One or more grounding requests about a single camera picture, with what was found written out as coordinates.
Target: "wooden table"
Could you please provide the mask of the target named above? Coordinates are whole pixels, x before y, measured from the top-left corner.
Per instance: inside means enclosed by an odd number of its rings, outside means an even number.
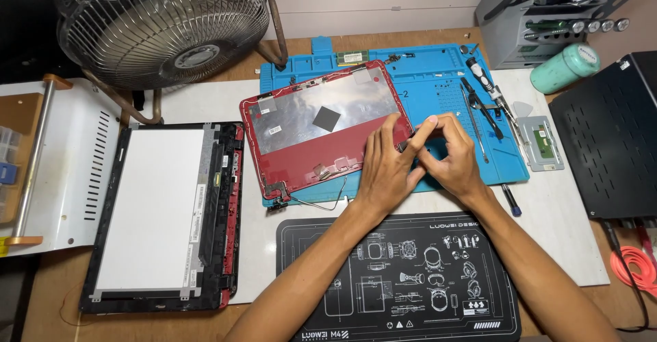
[[[368,48],[407,47],[445,43],[481,43],[478,27],[429,31],[408,31],[389,34],[348,35],[333,37],[334,51]],[[290,55],[311,53],[310,39],[289,39]],[[255,69],[264,60],[253,53],[227,71],[209,81],[258,79]],[[554,96],[547,96],[548,102]],[[631,287],[622,284],[608,267],[611,248],[601,226],[591,222],[600,252],[611,279],[609,286],[584,287],[583,290],[610,318],[613,325],[631,327],[643,325],[639,304]],[[636,232],[618,229],[622,245],[639,246]],[[231,305],[222,311],[193,313],[117,314],[108,316],[78,313],[78,298],[87,272],[91,248],[77,248],[45,253],[34,279],[26,317],[23,341],[220,341],[247,304]],[[657,302],[643,293],[652,320],[657,320]],[[520,303],[522,335],[541,334],[541,330]]]

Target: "orange cable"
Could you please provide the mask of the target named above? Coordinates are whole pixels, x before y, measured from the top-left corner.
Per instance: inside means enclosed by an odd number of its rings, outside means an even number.
[[[629,264],[635,264],[636,267],[639,268],[640,273],[630,271],[632,278],[634,278],[639,289],[657,297],[657,284],[654,284],[655,279],[657,278],[657,271],[655,271],[655,267],[650,261],[648,255],[643,253],[640,249],[632,246],[622,246],[620,249],[628,266]],[[631,287],[632,282],[623,267],[623,263],[616,253],[612,252],[609,264],[611,265],[612,271],[616,277]]]

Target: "red laptop lid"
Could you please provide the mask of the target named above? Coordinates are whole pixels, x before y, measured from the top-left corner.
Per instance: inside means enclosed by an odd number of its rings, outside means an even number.
[[[245,99],[240,111],[262,195],[280,202],[362,169],[367,136],[392,112],[395,145],[413,131],[379,60]]]

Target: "tool holder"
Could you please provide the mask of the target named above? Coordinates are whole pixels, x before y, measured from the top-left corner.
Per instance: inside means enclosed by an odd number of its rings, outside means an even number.
[[[533,0],[506,7],[497,16],[484,20],[484,16],[502,0],[481,0],[475,14],[484,38],[490,69],[533,68],[549,60],[571,43],[586,42],[586,34],[541,35],[537,39],[524,39],[525,34],[535,33],[527,29],[528,22],[541,20],[585,20],[592,17],[597,8],[607,0],[593,4],[558,4],[533,6]]]

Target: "black cable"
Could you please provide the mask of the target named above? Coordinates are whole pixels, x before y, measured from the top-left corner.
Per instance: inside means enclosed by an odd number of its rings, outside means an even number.
[[[618,237],[616,237],[616,232],[612,228],[612,224],[609,220],[602,220],[602,225],[604,230],[607,232],[607,238],[612,245],[614,253],[616,253],[616,256],[618,256],[618,258],[621,260],[623,268],[625,268],[625,271],[628,273],[628,277],[632,282],[632,289],[634,289],[634,294],[639,299],[639,304],[641,304],[641,313],[643,314],[643,326],[636,327],[636,329],[617,328],[617,330],[625,331],[628,333],[638,333],[640,331],[650,329],[648,327],[650,321],[648,320],[648,310],[646,309],[646,303],[641,296],[641,291],[639,291],[639,287],[636,285],[636,281],[634,280],[632,273],[629,271],[628,263],[625,262],[625,258],[623,257],[623,253],[620,249],[620,243],[618,242]]]

